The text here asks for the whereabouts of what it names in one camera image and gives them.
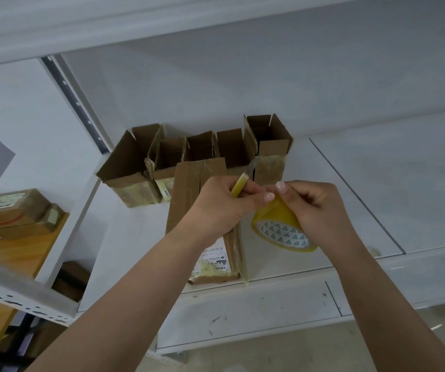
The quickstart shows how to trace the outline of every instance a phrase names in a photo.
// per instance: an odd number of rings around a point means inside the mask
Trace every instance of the hand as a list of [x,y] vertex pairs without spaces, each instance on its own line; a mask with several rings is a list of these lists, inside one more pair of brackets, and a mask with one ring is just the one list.
[[244,215],[256,211],[274,199],[274,193],[248,180],[240,197],[234,198],[231,189],[237,176],[213,176],[207,180],[191,209],[179,225],[194,229],[204,244],[215,243],[229,232]]
[[328,257],[342,252],[342,247],[362,245],[334,184],[279,181],[275,188],[295,213],[310,241],[320,246]]

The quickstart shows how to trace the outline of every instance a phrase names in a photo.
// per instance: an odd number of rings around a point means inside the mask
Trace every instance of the forearm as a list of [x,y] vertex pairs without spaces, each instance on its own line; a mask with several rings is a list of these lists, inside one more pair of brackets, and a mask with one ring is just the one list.
[[328,255],[379,372],[445,370],[445,346],[360,240]]
[[134,371],[185,286],[204,241],[176,227],[67,329],[31,371]]

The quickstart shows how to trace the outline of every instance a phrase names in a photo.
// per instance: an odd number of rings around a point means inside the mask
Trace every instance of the person's right hand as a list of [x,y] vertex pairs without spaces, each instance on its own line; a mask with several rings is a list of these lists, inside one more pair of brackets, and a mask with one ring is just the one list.
[[305,235],[329,255],[345,247],[362,245],[334,184],[279,181],[276,190],[295,213]]

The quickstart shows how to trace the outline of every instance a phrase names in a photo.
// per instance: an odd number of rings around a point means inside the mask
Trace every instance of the wooden table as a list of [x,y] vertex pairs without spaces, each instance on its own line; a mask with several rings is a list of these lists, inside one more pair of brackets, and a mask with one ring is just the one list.
[[[65,214],[51,234],[12,241],[0,240],[0,263],[13,271],[36,277],[68,217],[69,214]],[[16,312],[15,309],[0,304],[0,340]]]

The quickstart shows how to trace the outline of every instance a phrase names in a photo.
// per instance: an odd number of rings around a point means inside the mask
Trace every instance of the person's left hand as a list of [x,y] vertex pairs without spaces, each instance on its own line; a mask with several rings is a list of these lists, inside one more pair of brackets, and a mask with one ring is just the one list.
[[274,193],[248,180],[240,197],[234,198],[231,189],[238,176],[213,176],[201,188],[191,209],[179,226],[188,227],[199,233],[208,246],[218,237],[229,232],[244,215],[264,207],[274,199]]

